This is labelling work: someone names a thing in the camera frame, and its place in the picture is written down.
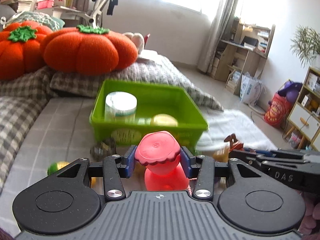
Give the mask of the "person's right hand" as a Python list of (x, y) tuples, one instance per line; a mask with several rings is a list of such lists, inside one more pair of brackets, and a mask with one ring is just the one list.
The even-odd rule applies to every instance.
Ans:
[(303, 239), (319, 239), (319, 194), (299, 192), (303, 197), (306, 211), (298, 231)]

